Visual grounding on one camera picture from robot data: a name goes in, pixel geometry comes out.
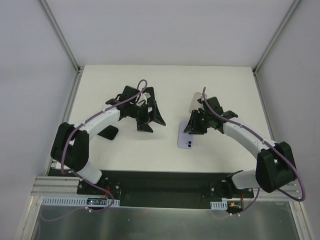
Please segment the clear phone case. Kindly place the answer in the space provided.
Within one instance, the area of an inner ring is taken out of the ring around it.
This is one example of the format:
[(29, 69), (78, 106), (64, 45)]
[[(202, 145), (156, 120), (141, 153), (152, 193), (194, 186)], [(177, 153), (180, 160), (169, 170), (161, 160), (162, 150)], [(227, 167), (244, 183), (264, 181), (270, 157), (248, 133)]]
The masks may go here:
[(193, 110), (203, 109), (203, 105), (201, 103), (203, 96), (200, 92), (195, 92), (192, 101), (189, 107), (189, 112), (192, 113)]

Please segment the purple phone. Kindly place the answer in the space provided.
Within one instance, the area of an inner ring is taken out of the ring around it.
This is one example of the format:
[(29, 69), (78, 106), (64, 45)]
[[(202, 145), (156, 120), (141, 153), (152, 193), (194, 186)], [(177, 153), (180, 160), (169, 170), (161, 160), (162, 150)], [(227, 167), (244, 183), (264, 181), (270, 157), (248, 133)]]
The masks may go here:
[(179, 123), (177, 147), (180, 149), (191, 150), (193, 148), (194, 136), (192, 134), (184, 133), (188, 121), (184, 120)]

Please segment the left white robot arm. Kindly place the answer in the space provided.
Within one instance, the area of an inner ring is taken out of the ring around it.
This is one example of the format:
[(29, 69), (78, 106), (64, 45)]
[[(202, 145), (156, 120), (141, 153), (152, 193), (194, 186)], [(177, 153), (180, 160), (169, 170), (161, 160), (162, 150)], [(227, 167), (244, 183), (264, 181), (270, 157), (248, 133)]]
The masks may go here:
[(123, 118), (136, 121), (139, 132), (153, 132), (151, 122), (165, 126), (155, 99), (153, 87), (142, 90), (126, 86), (122, 93), (109, 99), (101, 110), (87, 119), (70, 124), (63, 122), (59, 125), (50, 152), (51, 157), (68, 167), (78, 177), (89, 181), (88, 188), (99, 195), (105, 191), (106, 175), (89, 161), (90, 141), (95, 136), (113, 140), (118, 133), (114, 124)]

